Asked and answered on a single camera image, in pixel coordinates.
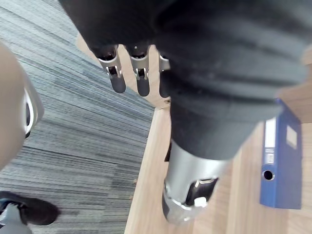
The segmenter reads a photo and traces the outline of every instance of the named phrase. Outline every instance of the black fabric sleeve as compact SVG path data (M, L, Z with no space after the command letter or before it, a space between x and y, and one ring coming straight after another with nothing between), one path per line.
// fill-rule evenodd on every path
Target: black fabric sleeve
M170 60L172 138L230 159L259 121L280 111L277 91L307 72L309 0L60 0L97 57L106 45L153 41Z

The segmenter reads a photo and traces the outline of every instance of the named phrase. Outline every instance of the blue binder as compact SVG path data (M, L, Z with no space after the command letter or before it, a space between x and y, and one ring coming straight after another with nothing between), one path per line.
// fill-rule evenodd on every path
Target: blue binder
M260 203L301 209L301 122L282 100L277 102L283 112L265 123Z

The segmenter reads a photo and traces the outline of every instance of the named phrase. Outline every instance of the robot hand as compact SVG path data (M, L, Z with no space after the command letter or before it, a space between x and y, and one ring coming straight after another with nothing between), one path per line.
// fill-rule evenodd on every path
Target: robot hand
M163 210L173 223L207 205L257 123L281 110L277 91L306 77L300 59L312 32L296 12L311 7L304 1L59 1L97 58L126 45L145 87L148 64L133 48L151 41L161 54L159 92L171 97L172 123Z

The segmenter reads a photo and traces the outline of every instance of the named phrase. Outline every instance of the striped carpet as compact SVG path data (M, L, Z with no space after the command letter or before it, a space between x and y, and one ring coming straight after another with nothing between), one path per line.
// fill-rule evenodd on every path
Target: striped carpet
M75 46L77 30L56 0L2 0L0 40L39 92L45 115L18 157L0 172L0 190L61 208L35 234L123 233L153 108L114 93L101 68Z

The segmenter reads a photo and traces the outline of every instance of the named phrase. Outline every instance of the binder ring hole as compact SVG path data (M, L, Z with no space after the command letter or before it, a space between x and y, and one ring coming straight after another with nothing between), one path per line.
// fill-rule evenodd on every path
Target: binder ring hole
M271 171L266 170L262 173L262 177L266 180L274 180L275 175Z

